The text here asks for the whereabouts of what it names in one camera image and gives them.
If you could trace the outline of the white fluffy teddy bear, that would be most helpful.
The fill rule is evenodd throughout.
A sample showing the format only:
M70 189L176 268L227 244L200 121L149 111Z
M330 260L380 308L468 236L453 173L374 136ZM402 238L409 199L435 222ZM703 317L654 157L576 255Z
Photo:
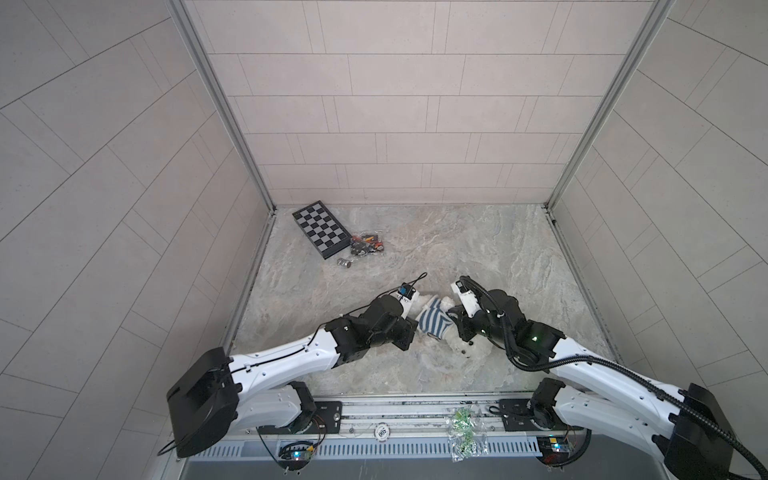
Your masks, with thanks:
M422 308L433 297L438 297L441 299L442 309L446 313L450 308L457 306L456 302L448 296L439 297L438 295L435 295L435 294L427 294L426 296L420 296L418 300L414 302L412 309L410 311L410 315L415 319L415 321L416 321L417 315L420 313ZM420 332L426 337L431 338L425 333L423 333L422 331ZM479 341L473 340L471 343L464 342L459 337L458 330L455 325L447 330L442 340L437 340L434 338L431 338L431 339L437 342L440 342L441 344L447 345L448 347L451 348L451 350L455 354L461 355L462 357L469 360L479 361L479 360L486 359L488 355L492 352L492 346L482 339L480 339Z

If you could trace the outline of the blue white striped knit sweater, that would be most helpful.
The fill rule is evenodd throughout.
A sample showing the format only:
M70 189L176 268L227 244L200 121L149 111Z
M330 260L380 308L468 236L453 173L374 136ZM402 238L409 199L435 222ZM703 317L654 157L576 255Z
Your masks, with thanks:
M447 330L454 326L452 318L442 309L441 299L433 297L416 317L418 328L431 338L442 340Z

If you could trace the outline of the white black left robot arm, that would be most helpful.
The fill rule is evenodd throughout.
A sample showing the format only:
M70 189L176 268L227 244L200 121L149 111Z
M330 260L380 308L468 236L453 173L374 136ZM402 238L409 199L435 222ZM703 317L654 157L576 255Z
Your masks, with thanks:
M418 327L408 316L417 296L382 295L358 316L345 314L309 337L261 352L203 353L167 392L174 439L161 451L187 458L233 432L304 430L317 407L301 377L360 360L381 345L408 350Z

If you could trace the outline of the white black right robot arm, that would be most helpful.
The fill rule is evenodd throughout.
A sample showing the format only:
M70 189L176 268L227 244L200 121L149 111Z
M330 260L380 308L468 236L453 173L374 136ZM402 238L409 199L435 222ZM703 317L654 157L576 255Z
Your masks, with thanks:
M516 298L469 277L452 286L450 309L464 341L487 338L519 370L544 372L529 400L537 426L560 421L648 453L677 479L734 479L739 455L766 478L765 465L737 438L714 394L696 383L664 383L608 360L548 324L528 319Z

